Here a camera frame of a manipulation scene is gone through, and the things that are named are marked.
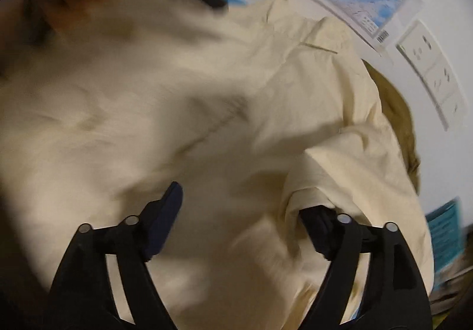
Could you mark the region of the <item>olive brown garment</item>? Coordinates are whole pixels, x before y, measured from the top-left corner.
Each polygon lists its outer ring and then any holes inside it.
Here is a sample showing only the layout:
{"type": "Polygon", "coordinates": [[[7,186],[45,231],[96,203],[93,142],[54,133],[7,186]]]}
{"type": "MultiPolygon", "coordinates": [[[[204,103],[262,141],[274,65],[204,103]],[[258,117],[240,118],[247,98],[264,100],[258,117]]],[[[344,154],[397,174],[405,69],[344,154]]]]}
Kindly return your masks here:
{"type": "Polygon", "coordinates": [[[378,88],[383,114],[390,122],[397,137],[406,172],[416,193],[419,194],[419,166],[421,162],[416,151],[414,124],[410,108],[400,92],[383,74],[372,67],[366,60],[363,63],[378,88]]]}

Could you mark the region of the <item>teal perforated plastic basket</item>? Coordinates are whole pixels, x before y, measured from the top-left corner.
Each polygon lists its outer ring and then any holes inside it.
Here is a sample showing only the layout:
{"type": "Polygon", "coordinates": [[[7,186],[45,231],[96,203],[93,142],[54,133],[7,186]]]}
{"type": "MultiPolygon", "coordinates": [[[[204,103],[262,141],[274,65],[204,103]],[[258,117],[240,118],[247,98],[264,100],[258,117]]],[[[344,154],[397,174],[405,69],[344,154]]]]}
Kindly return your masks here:
{"type": "Polygon", "coordinates": [[[443,276],[464,252],[465,235],[461,222],[460,200],[455,198],[426,215],[435,266],[434,287],[443,284],[443,276]]]}

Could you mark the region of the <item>cream beige jacket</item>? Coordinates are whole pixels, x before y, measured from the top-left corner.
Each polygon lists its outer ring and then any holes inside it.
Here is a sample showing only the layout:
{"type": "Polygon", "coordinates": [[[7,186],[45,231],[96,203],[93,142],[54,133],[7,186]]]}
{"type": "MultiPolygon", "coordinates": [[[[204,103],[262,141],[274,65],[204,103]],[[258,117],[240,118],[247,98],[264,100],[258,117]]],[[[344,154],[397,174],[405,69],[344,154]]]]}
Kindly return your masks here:
{"type": "Polygon", "coordinates": [[[1,20],[1,185],[44,287],[79,224],[177,181],[149,267],[180,329],[295,329],[328,268],[297,219],[316,205],[398,224],[431,291],[427,222],[343,22],[289,0],[85,0],[29,46],[17,10],[1,20]]]}

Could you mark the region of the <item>white wall socket panel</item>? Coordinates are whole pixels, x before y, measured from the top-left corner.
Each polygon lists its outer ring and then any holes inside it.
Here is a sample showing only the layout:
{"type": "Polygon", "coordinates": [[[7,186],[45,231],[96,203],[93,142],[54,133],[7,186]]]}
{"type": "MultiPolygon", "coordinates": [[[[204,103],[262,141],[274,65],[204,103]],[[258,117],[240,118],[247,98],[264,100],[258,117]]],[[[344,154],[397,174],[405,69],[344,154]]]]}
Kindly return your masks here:
{"type": "Polygon", "coordinates": [[[461,126],[467,115],[466,99],[457,75],[432,33],[417,20],[401,37],[397,49],[426,87],[444,130],[461,126]]]}

